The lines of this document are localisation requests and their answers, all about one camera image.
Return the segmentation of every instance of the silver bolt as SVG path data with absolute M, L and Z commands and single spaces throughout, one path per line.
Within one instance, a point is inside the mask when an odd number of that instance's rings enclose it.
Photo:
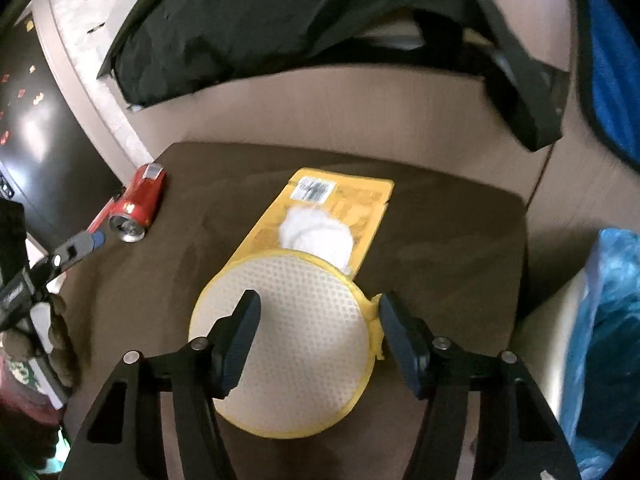
M 437 337 L 433 340 L 433 345 L 438 350 L 446 350 L 451 346 L 451 341 L 449 341 L 449 339 L 447 339 L 446 337 Z
M 513 352 L 509 352 L 508 350 L 505 350 L 504 352 L 502 352 L 500 354 L 500 358 L 509 365 L 513 365 L 516 362 L 518 362 L 517 355 L 514 354 Z
M 126 362 L 126 364 L 128 365 L 132 365 L 138 359 L 140 359 L 140 354 L 135 350 L 131 350 L 130 352 L 127 352 L 126 354 L 124 354 L 124 357 L 122 358 L 122 360 Z
M 204 350 L 209 345 L 209 340 L 206 337 L 197 337 L 191 341 L 191 348 L 200 351 Z

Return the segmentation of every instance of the brown cushion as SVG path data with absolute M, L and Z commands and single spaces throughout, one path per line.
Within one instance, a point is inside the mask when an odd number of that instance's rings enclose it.
M 396 290 L 436 334 L 470 351 L 507 345 L 526 243 L 519 197 L 435 171 L 292 148 L 183 143 L 158 162 L 168 185 L 147 236 L 136 244 L 109 236 L 62 289 L 82 370 L 65 416 L 71 436 L 125 352 L 153 356 L 186 343 L 200 291 L 303 167 L 395 181 L 355 280 L 368 296 Z M 424 407 L 387 357 L 351 414 L 321 434 L 267 440 L 224 420 L 220 428 L 239 480 L 392 480 L 402 478 Z M 170 478 L 181 478 L 171 412 L 164 402 Z

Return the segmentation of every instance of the round white mesh pad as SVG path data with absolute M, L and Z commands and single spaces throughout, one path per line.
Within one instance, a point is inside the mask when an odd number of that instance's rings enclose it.
M 238 387 L 215 400 L 220 415 L 270 438 L 319 433 L 360 398 L 374 363 L 364 295 L 337 269 L 295 251 L 268 251 L 223 269 L 202 291 L 189 338 L 207 335 L 242 294 L 262 317 Z

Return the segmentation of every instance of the blue plastic bag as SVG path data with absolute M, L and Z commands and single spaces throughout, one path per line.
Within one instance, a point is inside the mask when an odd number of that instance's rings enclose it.
M 559 418 L 583 480 L 596 480 L 640 420 L 640 235 L 604 229 L 585 271 Z

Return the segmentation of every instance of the barcode label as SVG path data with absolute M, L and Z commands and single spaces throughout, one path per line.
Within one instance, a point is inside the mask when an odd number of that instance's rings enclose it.
M 334 190 L 335 182 L 322 180 L 314 176 L 304 176 L 298 181 L 296 189 L 291 193 L 292 200 L 300 202 L 311 202 L 312 204 L 323 204 L 327 197 Z
M 148 164 L 145 170 L 145 173 L 142 174 L 142 179 L 149 178 L 151 180 L 155 180 L 158 178 L 158 175 L 162 171 L 162 166 L 160 164 L 152 163 Z

